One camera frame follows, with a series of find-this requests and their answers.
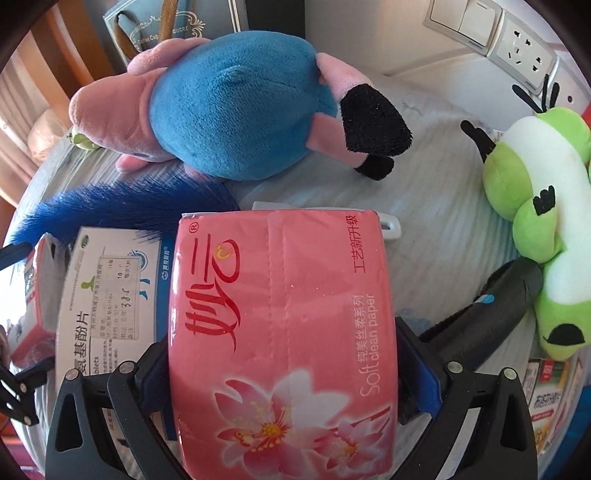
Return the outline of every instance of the pink flower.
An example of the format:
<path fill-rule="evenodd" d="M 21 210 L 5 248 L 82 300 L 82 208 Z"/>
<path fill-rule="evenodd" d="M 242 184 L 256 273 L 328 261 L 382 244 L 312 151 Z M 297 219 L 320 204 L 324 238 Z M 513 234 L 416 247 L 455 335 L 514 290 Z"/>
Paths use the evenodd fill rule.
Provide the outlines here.
<path fill-rule="evenodd" d="M 327 435 L 327 422 L 347 405 L 347 396 L 314 393 L 305 370 L 292 372 L 271 394 L 240 380 L 226 385 L 240 396 L 239 401 L 215 395 L 220 413 L 231 425 L 217 436 L 231 442 L 223 453 L 226 466 L 242 458 L 255 478 L 310 477 L 311 466 L 302 450 L 314 449 L 316 439 Z"/>
<path fill-rule="evenodd" d="M 388 423 L 389 420 L 375 431 L 371 419 L 355 426 L 342 420 L 335 432 L 318 439 L 320 445 L 314 450 L 328 458 L 327 470 L 336 468 L 341 477 L 361 478 L 371 470 L 374 460 L 384 455 L 376 444 L 384 435 L 384 427 Z"/>

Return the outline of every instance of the blue fluffy fur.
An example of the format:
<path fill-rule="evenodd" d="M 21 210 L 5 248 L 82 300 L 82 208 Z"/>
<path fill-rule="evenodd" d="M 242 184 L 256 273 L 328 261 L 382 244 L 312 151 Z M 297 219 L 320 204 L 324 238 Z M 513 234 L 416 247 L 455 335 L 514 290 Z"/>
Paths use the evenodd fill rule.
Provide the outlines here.
<path fill-rule="evenodd" d="M 143 176 L 129 182 L 87 185 L 38 205 L 11 236 L 11 243 L 35 245 L 49 232 L 64 244 L 75 241 L 82 226 L 151 232 L 148 239 L 176 234 L 183 213 L 239 210 L 230 192 L 216 180 L 195 180 L 184 173 Z"/>
<path fill-rule="evenodd" d="M 302 159 L 316 112 L 335 116 L 316 51 L 298 37 L 247 31 L 193 49 L 150 100 L 158 142 L 198 171 L 263 180 Z"/>

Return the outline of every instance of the blue feather duster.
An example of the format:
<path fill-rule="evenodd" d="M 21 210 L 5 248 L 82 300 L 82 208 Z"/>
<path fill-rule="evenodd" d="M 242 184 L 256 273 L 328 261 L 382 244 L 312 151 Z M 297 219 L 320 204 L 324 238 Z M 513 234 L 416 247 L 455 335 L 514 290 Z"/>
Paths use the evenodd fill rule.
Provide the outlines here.
<path fill-rule="evenodd" d="M 168 172 L 131 181 L 86 185 L 37 206 L 12 234 L 13 244 L 37 244 L 48 232 L 72 244 L 82 226 L 147 231 L 147 239 L 175 235 L 183 213 L 239 210 L 224 185 Z"/>

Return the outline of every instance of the light switch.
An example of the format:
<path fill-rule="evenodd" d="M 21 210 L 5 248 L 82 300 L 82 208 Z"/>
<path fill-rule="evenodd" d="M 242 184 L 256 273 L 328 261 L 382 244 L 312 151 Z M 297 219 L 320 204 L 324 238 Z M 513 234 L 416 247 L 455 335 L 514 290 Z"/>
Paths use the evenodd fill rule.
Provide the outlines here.
<path fill-rule="evenodd" d="M 468 2 L 459 32 L 480 45 L 487 45 L 495 25 L 495 10 L 480 0 Z"/>
<path fill-rule="evenodd" d="M 431 20 L 457 32 L 467 5 L 468 0 L 434 0 Z"/>

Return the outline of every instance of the curtain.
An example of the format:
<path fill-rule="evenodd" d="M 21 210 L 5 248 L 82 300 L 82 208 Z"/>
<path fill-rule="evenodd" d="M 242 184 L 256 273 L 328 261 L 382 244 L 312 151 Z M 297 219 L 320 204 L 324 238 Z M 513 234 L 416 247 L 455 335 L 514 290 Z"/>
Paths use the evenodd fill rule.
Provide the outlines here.
<path fill-rule="evenodd" d="M 27 138 L 48 108 L 15 53 L 0 73 L 0 196 L 14 206 L 39 166 L 27 147 Z"/>

